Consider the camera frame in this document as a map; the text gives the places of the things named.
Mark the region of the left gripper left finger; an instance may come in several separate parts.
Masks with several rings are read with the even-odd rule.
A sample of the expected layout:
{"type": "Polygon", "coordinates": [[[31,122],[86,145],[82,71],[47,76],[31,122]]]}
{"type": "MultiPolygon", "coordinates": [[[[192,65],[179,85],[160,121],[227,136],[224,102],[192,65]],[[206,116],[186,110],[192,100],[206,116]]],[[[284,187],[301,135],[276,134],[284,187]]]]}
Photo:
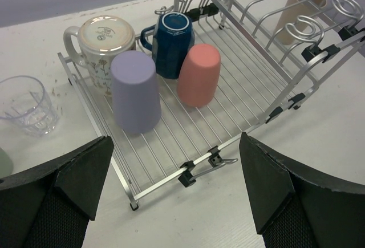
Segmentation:
{"type": "Polygon", "coordinates": [[[113,154],[100,136],[1,179],[1,247],[82,247],[113,154]]]}

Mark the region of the green plastic cup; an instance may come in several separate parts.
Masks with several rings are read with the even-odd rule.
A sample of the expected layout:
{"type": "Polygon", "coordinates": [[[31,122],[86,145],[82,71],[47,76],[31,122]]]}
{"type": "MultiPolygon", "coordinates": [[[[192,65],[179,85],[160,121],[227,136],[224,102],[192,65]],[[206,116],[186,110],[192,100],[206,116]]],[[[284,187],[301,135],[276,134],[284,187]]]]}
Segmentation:
{"type": "Polygon", "coordinates": [[[13,173],[14,164],[9,155],[0,148],[0,177],[4,178],[13,173]]]}

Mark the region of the lavender plastic cup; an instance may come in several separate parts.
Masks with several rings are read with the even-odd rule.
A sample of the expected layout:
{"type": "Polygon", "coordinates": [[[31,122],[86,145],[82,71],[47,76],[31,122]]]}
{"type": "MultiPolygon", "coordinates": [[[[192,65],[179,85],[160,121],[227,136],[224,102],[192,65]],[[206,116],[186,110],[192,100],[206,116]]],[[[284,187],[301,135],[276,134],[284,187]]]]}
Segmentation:
{"type": "Polygon", "coordinates": [[[125,51],[111,63],[112,111],[128,133],[151,131],[161,118],[156,66],[141,51],[125,51]]]}

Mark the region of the clear plastic tumbler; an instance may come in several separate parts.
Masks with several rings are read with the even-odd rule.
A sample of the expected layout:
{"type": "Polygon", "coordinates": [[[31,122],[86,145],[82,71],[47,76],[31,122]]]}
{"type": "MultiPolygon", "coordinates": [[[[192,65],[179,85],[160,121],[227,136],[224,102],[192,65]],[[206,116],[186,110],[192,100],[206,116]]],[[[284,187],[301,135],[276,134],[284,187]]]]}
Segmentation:
{"type": "Polygon", "coordinates": [[[52,132],[59,117],[43,83],[33,76],[1,80],[1,121],[33,136],[52,132]]]}

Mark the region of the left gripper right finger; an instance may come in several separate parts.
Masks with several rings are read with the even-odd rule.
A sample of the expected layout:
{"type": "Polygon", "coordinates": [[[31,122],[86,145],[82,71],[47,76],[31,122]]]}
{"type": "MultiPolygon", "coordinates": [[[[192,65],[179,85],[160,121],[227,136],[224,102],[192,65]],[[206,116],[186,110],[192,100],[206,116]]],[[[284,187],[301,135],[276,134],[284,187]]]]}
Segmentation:
{"type": "Polygon", "coordinates": [[[364,247],[364,185],[289,158],[246,132],[239,151],[265,247],[364,247]]]}

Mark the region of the beige plastic cup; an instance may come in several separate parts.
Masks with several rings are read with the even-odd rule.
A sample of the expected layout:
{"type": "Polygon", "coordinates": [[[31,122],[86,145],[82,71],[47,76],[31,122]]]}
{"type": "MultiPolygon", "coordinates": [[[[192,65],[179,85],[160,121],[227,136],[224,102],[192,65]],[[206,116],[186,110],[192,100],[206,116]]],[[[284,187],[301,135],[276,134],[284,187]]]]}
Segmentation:
{"type": "MultiPolygon", "coordinates": [[[[299,0],[287,0],[286,7],[294,5],[298,3],[299,0]]],[[[327,0],[311,0],[310,2],[313,2],[316,4],[320,9],[325,7],[327,5],[327,0]]],[[[277,23],[277,26],[274,30],[274,33],[278,31],[279,29],[283,28],[281,32],[276,36],[276,39],[280,41],[284,45],[290,45],[294,42],[294,37],[292,37],[284,28],[286,23],[294,23],[297,20],[297,17],[299,15],[304,16],[311,16],[315,14],[317,11],[315,9],[311,9],[309,2],[304,2],[299,5],[295,5],[289,9],[286,9],[282,12],[279,21],[277,23]]],[[[308,26],[308,24],[305,24],[303,22],[299,22],[295,24],[297,30],[304,31],[305,28],[308,26]]]]}

